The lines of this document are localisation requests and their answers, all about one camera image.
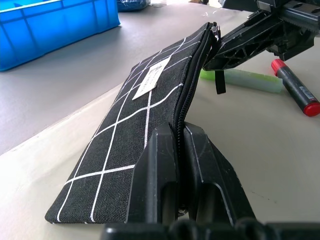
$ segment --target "gray floor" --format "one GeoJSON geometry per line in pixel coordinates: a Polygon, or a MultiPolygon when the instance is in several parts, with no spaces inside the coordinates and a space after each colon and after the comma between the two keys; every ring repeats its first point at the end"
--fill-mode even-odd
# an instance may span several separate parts
{"type": "MultiPolygon", "coordinates": [[[[195,5],[200,10],[192,14],[202,13],[203,6],[195,5]]],[[[133,65],[201,26],[180,30],[170,7],[121,13],[120,27],[0,72],[0,155],[117,86],[133,65]],[[169,30],[162,21],[170,22],[169,30]]]]}

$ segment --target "red marker cap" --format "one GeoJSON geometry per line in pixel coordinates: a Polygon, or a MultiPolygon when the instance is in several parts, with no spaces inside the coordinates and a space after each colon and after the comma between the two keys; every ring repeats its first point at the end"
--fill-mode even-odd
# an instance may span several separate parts
{"type": "Polygon", "coordinates": [[[307,115],[308,117],[314,117],[320,114],[320,103],[319,102],[313,102],[305,106],[303,109],[303,113],[307,115]]]}
{"type": "Polygon", "coordinates": [[[277,72],[280,68],[286,67],[287,65],[281,59],[275,59],[271,62],[271,67],[274,71],[274,75],[278,75],[277,72]]]}

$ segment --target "blue bin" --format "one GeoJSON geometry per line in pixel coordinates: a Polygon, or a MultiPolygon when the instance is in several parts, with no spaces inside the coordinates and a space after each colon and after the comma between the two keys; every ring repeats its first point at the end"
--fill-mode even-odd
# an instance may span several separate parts
{"type": "Polygon", "coordinates": [[[116,0],[0,0],[0,71],[119,24],[116,0]]]}

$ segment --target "green object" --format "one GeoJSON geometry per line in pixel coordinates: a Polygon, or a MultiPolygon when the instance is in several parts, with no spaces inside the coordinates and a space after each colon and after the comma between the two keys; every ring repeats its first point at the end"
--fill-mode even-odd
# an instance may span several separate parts
{"type": "MultiPolygon", "coordinates": [[[[215,71],[205,71],[202,69],[200,72],[200,78],[214,81],[216,79],[215,71]]],[[[281,78],[249,71],[227,69],[224,71],[224,79],[226,84],[257,89],[270,93],[280,93],[283,89],[281,78]]]]}

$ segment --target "black zipper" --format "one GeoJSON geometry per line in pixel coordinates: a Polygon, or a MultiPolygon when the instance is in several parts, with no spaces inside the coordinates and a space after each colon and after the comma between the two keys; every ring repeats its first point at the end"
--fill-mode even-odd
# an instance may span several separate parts
{"type": "MultiPolygon", "coordinates": [[[[213,37],[213,33],[211,31],[213,24],[212,23],[208,23],[207,26],[207,30],[203,35],[203,39],[201,41],[201,44],[199,46],[199,48],[197,49],[197,51],[195,52],[194,56],[192,57],[192,60],[196,61],[196,65],[195,65],[195,69],[193,70],[193,66],[194,63],[191,61],[190,63],[190,69],[189,69],[189,74],[190,77],[192,78],[191,80],[191,84],[190,87],[188,88],[187,85],[184,86],[184,88],[188,88],[186,97],[184,97],[185,94],[181,94],[181,98],[180,99],[184,99],[184,102],[182,104],[182,108],[181,110],[177,109],[177,114],[178,118],[177,118],[177,124],[176,124],[176,129],[177,129],[177,153],[178,153],[178,159],[179,162],[181,161],[181,157],[183,156],[183,145],[184,145],[184,127],[185,127],[185,118],[187,115],[187,112],[189,110],[189,107],[191,105],[192,99],[194,97],[195,91],[196,91],[196,87],[197,87],[197,83],[198,83],[198,78],[200,75],[200,70],[203,67],[203,65],[205,64],[205,61],[208,57],[208,54],[210,52],[210,48],[212,46],[212,43],[215,42],[213,37]]],[[[186,83],[188,83],[190,81],[190,78],[187,77],[186,78],[186,83]]]]}

